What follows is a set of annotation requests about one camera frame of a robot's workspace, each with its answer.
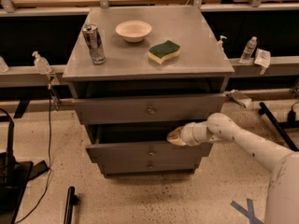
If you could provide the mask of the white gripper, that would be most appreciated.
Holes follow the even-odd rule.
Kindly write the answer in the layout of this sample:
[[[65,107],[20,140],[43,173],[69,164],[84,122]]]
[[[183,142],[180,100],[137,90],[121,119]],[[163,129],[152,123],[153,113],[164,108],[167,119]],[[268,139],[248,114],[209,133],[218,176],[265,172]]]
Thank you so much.
[[[177,127],[167,135],[167,141],[176,146],[198,146],[201,144],[202,126],[199,123],[188,123]]]

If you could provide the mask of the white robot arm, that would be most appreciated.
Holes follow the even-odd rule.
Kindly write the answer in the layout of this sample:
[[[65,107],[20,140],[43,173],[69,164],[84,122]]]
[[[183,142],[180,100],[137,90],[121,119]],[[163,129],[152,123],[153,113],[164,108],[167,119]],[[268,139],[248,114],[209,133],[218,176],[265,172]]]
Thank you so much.
[[[264,224],[299,224],[299,152],[283,147],[238,126],[222,113],[207,121],[190,122],[167,135],[177,146],[231,141],[271,173]]]

